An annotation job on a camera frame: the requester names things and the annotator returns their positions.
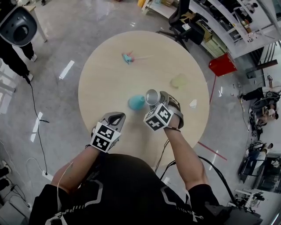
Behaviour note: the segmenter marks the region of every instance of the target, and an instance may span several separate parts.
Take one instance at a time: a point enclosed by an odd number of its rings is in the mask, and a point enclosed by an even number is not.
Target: forearm
[[[199,184],[209,184],[203,163],[178,131],[165,129],[175,156],[177,169],[182,177],[186,189]]]
[[[67,193],[73,192],[81,184],[82,180],[85,178],[89,169],[92,167],[100,151],[96,148],[89,146],[84,149],[78,156],[76,156],[71,162],[73,164],[68,168],[64,176],[63,173],[70,165],[70,163],[64,165],[59,169],[51,182],[51,185],[57,186],[59,180],[59,187],[65,190]]]

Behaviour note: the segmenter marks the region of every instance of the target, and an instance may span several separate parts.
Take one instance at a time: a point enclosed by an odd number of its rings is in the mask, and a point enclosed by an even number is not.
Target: round wooden table
[[[138,59],[128,65],[121,54],[133,51]],[[187,84],[180,88],[170,85],[172,78],[184,74]],[[108,112],[123,112],[126,120],[120,141],[110,153],[121,153],[143,159],[156,166],[167,137],[162,130],[153,132],[144,122],[148,105],[141,111],[128,107],[136,94],[149,89],[166,91],[180,102],[184,115],[181,132],[194,147],[206,127],[209,116],[209,93],[204,75],[192,56],[177,42],[157,33],[131,31],[118,34],[97,47],[88,58],[79,82],[79,107],[89,132]],[[195,109],[189,106],[197,99]],[[170,144],[160,165],[174,160]]]

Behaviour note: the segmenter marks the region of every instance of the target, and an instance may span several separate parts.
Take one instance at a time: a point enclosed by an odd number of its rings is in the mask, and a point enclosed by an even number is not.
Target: red line on floor
[[[216,75],[215,75],[215,80],[214,80],[213,89],[212,89],[212,93],[211,93],[211,97],[210,97],[210,102],[209,102],[209,104],[210,104],[211,101],[212,101],[212,97],[213,97],[213,93],[214,93],[215,84],[216,84]]]
[[[227,158],[224,158],[223,156],[221,156],[220,154],[216,153],[214,150],[210,149],[208,146],[202,144],[201,142],[198,142],[198,144],[202,145],[204,148],[208,149],[209,151],[211,151],[212,153],[218,155],[220,158],[224,159],[225,161],[227,161]]]

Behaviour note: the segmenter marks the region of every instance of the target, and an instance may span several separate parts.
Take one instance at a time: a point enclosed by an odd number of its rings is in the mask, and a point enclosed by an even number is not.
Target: translucent yellow object
[[[187,77],[183,73],[180,73],[171,80],[171,85],[176,88],[179,88],[185,84],[187,84]]]
[[[145,3],[145,0],[138,0],[137,6],[142,8],[144,6],[144,3]]]

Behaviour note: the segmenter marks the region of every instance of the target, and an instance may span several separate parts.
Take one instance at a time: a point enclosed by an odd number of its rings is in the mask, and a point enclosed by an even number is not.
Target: metal cup
[[[145,94],[145,101],[149,105],[156,105],[160,99],[160,94],[155,89],[150,89]]]

